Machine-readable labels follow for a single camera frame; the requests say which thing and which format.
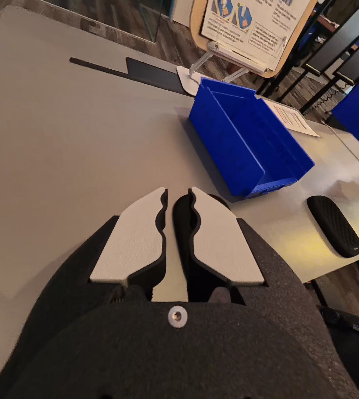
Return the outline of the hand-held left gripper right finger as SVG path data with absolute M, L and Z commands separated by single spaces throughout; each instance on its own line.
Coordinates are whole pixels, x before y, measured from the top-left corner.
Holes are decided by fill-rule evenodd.
M 208 302 L 218 288 L 224 302 L 244 302 L 240 288 L 264 285 L 240 221 L 220 198 L 197 187 L 189 194 L 189 302 Z

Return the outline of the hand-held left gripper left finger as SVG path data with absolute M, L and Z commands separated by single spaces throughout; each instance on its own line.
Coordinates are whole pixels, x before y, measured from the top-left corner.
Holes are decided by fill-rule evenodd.
M 119 215 L 89 277 L 92 283 L 139 286 L 152 300 L 166 274 L 167 199 L 168 190 L 159 187 Z

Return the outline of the black textured cushion pad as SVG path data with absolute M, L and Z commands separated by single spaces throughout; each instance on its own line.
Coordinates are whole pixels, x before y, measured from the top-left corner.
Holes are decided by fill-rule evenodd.
M 306 202 L 333 249 L 344 258 L 359 255 L 359 237 L 335 202 L 326 196 L 311 196 Z

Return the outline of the laminated paper sheet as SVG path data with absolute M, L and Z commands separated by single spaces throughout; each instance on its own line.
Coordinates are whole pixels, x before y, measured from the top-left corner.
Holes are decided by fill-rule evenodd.
M 277 102 L 263 99 L 277 119 L 288 129 L 312 137 L 320 137 L 307 123 L 299 111 Z

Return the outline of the black rectangular desk plate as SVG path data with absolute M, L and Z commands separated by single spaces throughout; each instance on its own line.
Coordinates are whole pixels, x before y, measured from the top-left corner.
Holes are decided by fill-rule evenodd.
M 130 57 L 126 58 L 126 64 L 128 79 L 170 92 L 190 96 L 190 94 L 183 89 L 177 72 L 170 72 Z

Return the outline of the printed instruction sheet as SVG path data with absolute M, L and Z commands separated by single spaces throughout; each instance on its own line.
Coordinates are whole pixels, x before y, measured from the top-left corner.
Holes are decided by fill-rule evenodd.
M 274 71 L 309 3 L 307 0 L 210 0 L 201 35 L 251 60 L 261 70 Z

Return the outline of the wooden book stand white base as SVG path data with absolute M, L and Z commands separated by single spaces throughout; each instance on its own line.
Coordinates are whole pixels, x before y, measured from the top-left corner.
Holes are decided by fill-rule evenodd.
M 201 35 L 201 27 L 203 24 L 204 14 L 206 12 L 207 2 L 207 0 L 194 1 L 190 15 L 190 32 L 192 39 L 197 47 L 205 51 L 205 53 L 196 62 L 194 62 L 189 69 L 180 66 L 177 67 L 177 74 L 180 78 L 182 87 L 191 96 L 195 96 L 197 94 L 201 79 L 202 77 L 205 77 L 204 75 L 198 73 L 197 69 L 206 63 L 212 56 L 216 56 L 238 66 L 237 71 L 232 72 L 230 75 L 222 79 L 222 81 L 226 83 L 232 82 L 246 73 L 254 73 L 263 78 L 271 78 L 275 76 L 289 57 L 293 46 L 300 37 L 302 30 L 316 4 L 316 1 L 310 1 L 307 10 L 303 14 L 302 20 L 291 36 L 291 39 L 289 40 L 276 69 L 274 71 L 265 71 L 259 69 L 258 65 L 251 60 L 244 58 L 240 54 L 229 51 L 229 49 L 224 45 L 210 41 Z

